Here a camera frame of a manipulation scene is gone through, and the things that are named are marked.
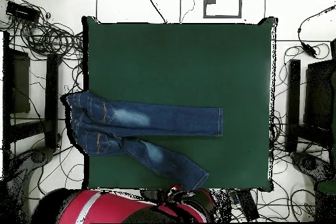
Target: jeans pocket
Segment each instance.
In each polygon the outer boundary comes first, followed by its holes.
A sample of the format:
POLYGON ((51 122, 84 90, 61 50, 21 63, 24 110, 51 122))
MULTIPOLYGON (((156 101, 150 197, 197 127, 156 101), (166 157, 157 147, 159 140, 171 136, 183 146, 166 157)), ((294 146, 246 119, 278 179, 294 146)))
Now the jeans pocket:
POLYGON ((85 145, 83 145, 82 148, 85 149, 87 154, 92 156, 105 154, 110 147, 107 135, 102 133, 86 131, 84 142, 85 145))
POLYGON ((110 124, 117 115, 114 107, 109 102, 102 101, 101 99, 88 97, 87 106, 88 116, 96 122, 110 124))

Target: jeans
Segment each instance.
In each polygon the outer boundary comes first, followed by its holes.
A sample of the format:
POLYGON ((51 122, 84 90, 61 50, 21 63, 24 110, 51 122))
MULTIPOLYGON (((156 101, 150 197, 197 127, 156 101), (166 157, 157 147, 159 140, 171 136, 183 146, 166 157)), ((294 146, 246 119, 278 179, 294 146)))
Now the jeans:
POLYGON ((222 136, 222 108, 107 101, 88 91, 67 96, 76 143, 90 156, 128 155, 186 190, 201 187, 209 172, 185 155, 139 135, 222 136))

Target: orange stitching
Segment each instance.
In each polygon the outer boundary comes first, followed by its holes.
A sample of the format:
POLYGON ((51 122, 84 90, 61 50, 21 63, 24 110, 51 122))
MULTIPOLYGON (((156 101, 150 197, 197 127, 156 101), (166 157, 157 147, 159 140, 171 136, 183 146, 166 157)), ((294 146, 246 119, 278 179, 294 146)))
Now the orange stitching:
POLYGON ((100 133, 97 133, 97 154, 99 154, 100 144, 99 144, 100 133))
POLYGON ((105 102, 103 102, 103 104, 104 104, 104 117, 103 117, 102 121, 105 122, 105 117, 106 117, 108 111, 106 110, 105 102))

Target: green cloth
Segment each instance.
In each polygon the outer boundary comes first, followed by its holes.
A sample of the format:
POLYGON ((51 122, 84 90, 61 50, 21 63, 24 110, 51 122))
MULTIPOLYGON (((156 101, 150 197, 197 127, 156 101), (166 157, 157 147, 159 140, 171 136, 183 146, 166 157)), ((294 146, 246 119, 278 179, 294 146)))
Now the green cloth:
MULTIPOLYGON (((268 181, 271 29, 248 24, 99 24, 89 27, 89 91, 108 100, 223 107, 223 137, 141 137, 209 171, 205 188, 268 181)), ((128 156, 89 158, 89 188, 168 188, 128 156)))

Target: wall plate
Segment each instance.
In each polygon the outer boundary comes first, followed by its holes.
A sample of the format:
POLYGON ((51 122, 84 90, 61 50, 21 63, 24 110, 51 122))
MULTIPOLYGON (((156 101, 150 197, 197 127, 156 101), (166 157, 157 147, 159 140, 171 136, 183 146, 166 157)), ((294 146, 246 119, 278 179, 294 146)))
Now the wall plate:
POLYGON ((203 4, 203 18, 242 17, 242 0, 203 0, 203 4))

